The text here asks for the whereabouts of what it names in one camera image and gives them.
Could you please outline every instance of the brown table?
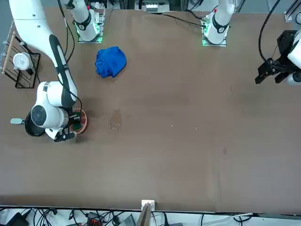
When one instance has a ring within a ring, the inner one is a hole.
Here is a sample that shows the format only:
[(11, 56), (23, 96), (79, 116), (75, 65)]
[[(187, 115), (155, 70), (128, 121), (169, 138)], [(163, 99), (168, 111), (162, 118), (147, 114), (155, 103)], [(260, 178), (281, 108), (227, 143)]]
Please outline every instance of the brown table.
[[(64, 47), (59, 10), (46, 14)], [(141, 199), (154, 199), (158, 210), (299, 213), (301, 88), (272, 77), (255, 85), (265, 17), (235, 14), (228, 46), (219, 48), (202, 47), (199, 28), (172, 18), (114, 10), (103, 43), (76, 44), (69, 64), (89, 117), (76, 141), (55, 144), (10, 125), (36, 94), (2, 77), (1, 204), (139, 209)], [(272, 15), (266, 57), (289, 28)], [(110, 46), (127, 65), (102, 79), (95, 57)], [(40, 78), (57, 79), (45, 55)]]

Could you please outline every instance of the blue cloth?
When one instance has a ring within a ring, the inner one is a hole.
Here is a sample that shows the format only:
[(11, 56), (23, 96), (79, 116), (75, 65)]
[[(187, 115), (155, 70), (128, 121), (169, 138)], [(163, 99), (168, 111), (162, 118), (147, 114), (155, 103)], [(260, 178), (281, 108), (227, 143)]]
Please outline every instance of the blue cloth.
[(118, 48), (118, 46), (99, 50), (95, 62), (96, 71), (103, 78), (108, 76), (115, 77), (126, 64), (126, 55)]

